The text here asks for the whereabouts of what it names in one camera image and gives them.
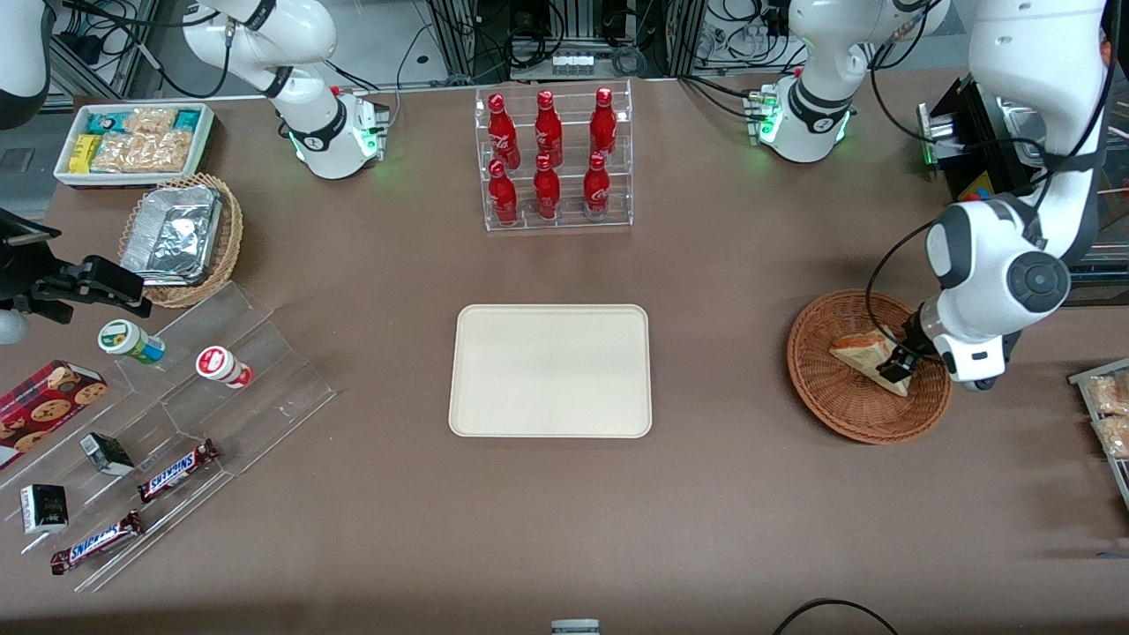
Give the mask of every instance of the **acrylic display stand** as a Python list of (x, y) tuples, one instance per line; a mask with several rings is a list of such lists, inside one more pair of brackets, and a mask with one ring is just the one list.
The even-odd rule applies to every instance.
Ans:
[[(234, 282), (192, 307), (158, 334), (164, 357), (143, 366), (119, 358), (103, 372), (111, 391), (47, 437), (53, 445), (24, 456), (0, 476), (5, 531), (23, 534), (19, 489), (61, 485), (70, 523), (54, 534), (27, 536), (23, 553), (43, 563), (140, 510), (146, 533), (110, 554), (93, 557), (67, 574), (75, 591), (98, 590), (165, 532), (336, 394), (316, 369), (286, 342), (270, 312)], [(94, 346), (94, 337), (90, 338)], [(233, 390), (195, 373), (200, 350), (220, 345), (252, 366), (254, 381)], [(137, 468), (114, 477), (94, 469), (79, 440), (97, 432), (116, 438)], [(142, 506), (138, 486), (211, 438), (220, 455), (164, 496)]]
[[(596, 108), (596, 89), (606, 86), (612, 89), (612, 110), (615, 111), (615, 153), (606, 164), (611, 186), (607, 192), (607, 217), (598, 223), (584, 215), (584, 175), (588, 171), (592, 139), (588, 124)], [(564, 133), (564, 162), (557, 168), (561, 182), (561, 202), (554, 220), (545, 220), (537, 214), (537, 200), (533, 190), (536, 174), (537, 143), (533, 124), (537, 119), (537, 92), (544, 86), (507, 86), (475, 93), (474, 133), (478, 138), (479, 179), (482, 182), (482, 211), (487, 230), (517, 229), (596, 229), (601, 227), (630, 226), (634, 219), (634, 198), (631, 190), (633, 169), (631, 147), (631, 86), (627, 81), (562, 82), (553, 84), (553, 102), (561, 118)], [(509, 177), (517, 188), (517, 223), (502, 225), (490, 205), (490, 174), (487, 166), (493, 158), (490, 146), (490, 111), (487, 98), (499, 93), (506, 98), (506, 110), (517, 128), (517, 147), (522, 153), (522, 165), (509, 171)]]

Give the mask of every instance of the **small black box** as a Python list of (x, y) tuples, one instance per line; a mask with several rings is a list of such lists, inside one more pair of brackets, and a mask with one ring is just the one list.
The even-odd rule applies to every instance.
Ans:
[(60, 485), (28, 485), (19, 490), (24, 533), (67, 529), (67, 494)]
[(125, 476), (133, 471), (133, 461), (122, 450), (116, 438), (93, 432), (79, 442), (87, 458), (94, 463), (94, 469), (111, 476)]

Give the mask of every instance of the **cookie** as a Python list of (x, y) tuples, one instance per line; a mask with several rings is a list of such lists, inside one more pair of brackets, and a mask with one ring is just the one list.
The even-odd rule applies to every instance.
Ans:
[(33, 432), (32, 434), (21, 437), (19, 441), (17, 441), (16, 445), (14, 445), (12, 447), (16, 449), (16, 452), (30, 452), (33, 447), (35, 447), (36, 445), (40, 444), (41, 441), (43, 441), (43, 437), (47, 436), (47, 434), (49, 433), (45, 432)]
[(52, 399), (51, 401), (40, 403), (35, 407), (35, 410), (32, 410), (32, 420), (38, 423), (53, 421), (68, 411), (70, 411), (70, 401), (65, 399)]
[(60, 366), (47, 375), (47, 388), (51, 390), (70, 392), (75, 390), (75, 386), (77, 386), (80, 381), (82, 381), (82, 377), (78, 376), (78, 373), (65, 366)]
[(75, 403), (78, 403), (79, 406), (88, 406), (102, 399), (102, 395), (106, 394), (106, 391), (108, 390), (110, 388), (102, 382), (93, 383), (75, 393)]

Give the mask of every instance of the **round wicker tray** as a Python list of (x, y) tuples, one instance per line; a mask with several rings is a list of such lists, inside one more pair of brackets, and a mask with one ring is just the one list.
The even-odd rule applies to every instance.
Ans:
[[(872, 294), (874, 314), (894, 336), (910, 307), (882, 294)], [(929, 430), (948, 408), (953, 382), (944, 367), (918, 363), (909, 397), (899, 397), (829, 353), (843, 336), (870, 331), (864, 292), (835, 292), (808, 304), (788, 336), (788, 374), (808, 409), (837, 433), (874, 444), (902, 443)]]
[[(235, 200), (231, 190), (215, 176), (209, 174), (193, 174), (161, 183), (160, 188), (187, 188), (191, 185), (207, 185), (215, 188), (224, 197), (224, 207), (219, 218), (219, 238), (212, 249), (211, 272), (208, 278), (195, 287), (146, 287), (145, 296), (154, 304), (167, 308), (184, 308), (203, 302), (213, 293), (219, 290), (231, 278), (231, 270), (235, 269), (235, 261), (239, 258), (239, 241), (243, 240), (243, 211), (239, 209), (239, 201)], [(133, 206), (133, 214), (130, 214), (125, 221), (125, 230), (117, 242), (117, 258), (125, 252), (125, 244), (133, 232), (133, 220), (137, 219), (138, 209), (141, 201)]]

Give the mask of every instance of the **red bottle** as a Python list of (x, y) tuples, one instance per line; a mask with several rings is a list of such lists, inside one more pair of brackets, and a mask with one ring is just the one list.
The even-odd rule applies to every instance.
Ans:
[(537, 153), (546, 153), (552, 167), (559, 167), (564, 163), (564, 133), (553, 106), (553, 94), (549, 90), (537, 93), (537, 122), (533, 129), (537, 132)]
[(604, 153), (594, 151), (588, 157), (588, 172), (584, 175), (584, 215), (598, 223), (607, 218), (607, 188), (611, 180), (604, 171)]
[(498, 223), (502, 225), (517, 223), (517, 190), (509, 176), (506, 176), (506, 166), (498, 159), (490, 160), (489, 190), (490, 205)]
[(612, 111), (612, 89), (596, 90), (596, 112), (592, 113), (592, 151), (611, 156), (615, 151), (615, 112)]
[(517, 149), (517, 129), (506, 112), (506, 99), (495, 93), (487, 99), (490, 107), (490, 145), (493, 158), (501, 159), (508, 169), (522, 166), (522, 153)]
[(537, 192), (537, 214), (545, 220), (557, 218), (557, 207), (561, 202), (561, 180), (553, 172), (550, 155), (537, 155), (537, 173), (533, 175), (533, 189)]

